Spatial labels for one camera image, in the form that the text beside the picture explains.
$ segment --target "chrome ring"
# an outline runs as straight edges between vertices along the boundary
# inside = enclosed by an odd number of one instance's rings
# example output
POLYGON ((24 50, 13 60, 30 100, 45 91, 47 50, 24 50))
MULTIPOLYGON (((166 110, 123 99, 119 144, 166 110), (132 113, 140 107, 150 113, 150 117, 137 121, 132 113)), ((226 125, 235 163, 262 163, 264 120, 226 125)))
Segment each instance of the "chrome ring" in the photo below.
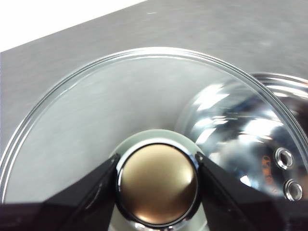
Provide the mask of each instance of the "chrome ring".
POLYGON ((197 182, 197 190, 193 199, 193 203, 190 208, 186 211, 184 215, 182 215, 177 220, 163 225, 154 225, 150 223, 146 223, 133 214, 127 211, 123 203, 121 202, 121 179, 123 173, 123 167, 128 159, 134 154, 137 150, 142 147, 151 145, 151 144, 166 144, 169 146, 173 146, 182 153, 184 153, 188 159, 191 161, 192 166, 194 167, 195 173, 197 175, 197 171, 199 168, 198 162, 195 160, 194 155, 197 152, 202 151, 188 138, 185 136, 163 129, 153 129, 147 130, 140 133, 137 133, 125 141, 123 141, 113 152, 113 154, 118 153, 121 155, 121 159, 116 166, 117 170, 117 178, 116 178, 116 194, 117 194, 117 206, 122 213, 122 215, 129 221, 129 223, 138 230, 141 231, 173 231, 178 228, 184 226, 188 220, 195 214, 197 208, 200 204, 200 196, 199 196, 199 182, 197 182))
POLYGON ((284 194, 289 201, 299 201, 303 197, 302 186, 294 180, 288 180, 284 185, 284 194))

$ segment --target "stainless steel surface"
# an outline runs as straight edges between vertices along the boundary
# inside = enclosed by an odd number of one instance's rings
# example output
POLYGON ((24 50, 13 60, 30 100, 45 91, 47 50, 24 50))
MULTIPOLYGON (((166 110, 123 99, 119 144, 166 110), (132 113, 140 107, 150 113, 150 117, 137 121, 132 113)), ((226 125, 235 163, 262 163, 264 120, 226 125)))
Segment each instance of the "stainless steel surface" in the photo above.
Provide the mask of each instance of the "stainless steel surface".
POLYGON ((149 0, 2 52, 1 153, 37 102, 73 70, 117 51, 170 46, 247 72, 308 73, 304 0, 149 0))
POLYGON ((252 75, 290 109, 308 134, 308 80, 277 73, 253 73, 252 75))
POLYGON ((302 186, 294 180, 288 180, 284 186, 284 193, 288 200, 299 201, 303 196, 302 186))
MULTIPOLYGON (((137 133, 113 151, 121 155, 117 206, 133 227, 178 230, 190 221, 200 205, 197 152, 191 140, 163 129, 137 133)), ((204 222, 205 216, 196 228, 204 222)))
MULTIPOLYGON (((289 179, 305 184, 307 152, 299 151, 298 140, 290 134, 281 115, 242 82, 212 81, 187 104, 175 130, 243 183, 271 196, 284 197, 284 183, 289 179), (283 169, 276 165, 280 156, 275 152, 280 147, 293 156, 283 169)), ((307 187, 303 195, 307 198, 307 187)))

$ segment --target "glass lid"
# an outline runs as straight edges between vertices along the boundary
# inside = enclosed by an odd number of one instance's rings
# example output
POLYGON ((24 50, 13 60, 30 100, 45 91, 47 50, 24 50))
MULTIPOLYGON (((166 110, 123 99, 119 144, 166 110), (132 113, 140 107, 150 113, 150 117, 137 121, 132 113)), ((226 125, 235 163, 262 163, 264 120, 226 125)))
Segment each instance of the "glass lid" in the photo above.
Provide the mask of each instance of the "glass lid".
POLYGON ((43 201, 104 162, 127 137, 155 128, 187 136, 242 182, 273 196, 284 196, 286 180, 301 182, 307 174, 306 136, 264 85, 208 55, 141 48, 86 65, 37 104, 1 158, 1 200, 43 201), (273 193, 262 158, 278 148, 292 154, 293 165, 284 171, 272 160, 273 193))

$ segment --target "clear glass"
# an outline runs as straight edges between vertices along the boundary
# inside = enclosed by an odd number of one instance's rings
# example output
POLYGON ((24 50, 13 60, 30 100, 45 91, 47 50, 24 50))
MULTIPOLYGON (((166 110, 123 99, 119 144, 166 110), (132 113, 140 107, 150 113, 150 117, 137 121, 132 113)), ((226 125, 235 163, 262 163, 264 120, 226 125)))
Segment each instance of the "clear glass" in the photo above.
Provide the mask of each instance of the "clear glass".
POLYGON ((213 82, 238 82, 286 127, 307 168, 307 139, 261 83, 219 59, 175 48, 103 57, 69 75, 21 122, 1 159, 2 202, 37 202, 74 183, 142 130, 174 130, 184 106, 213 82))

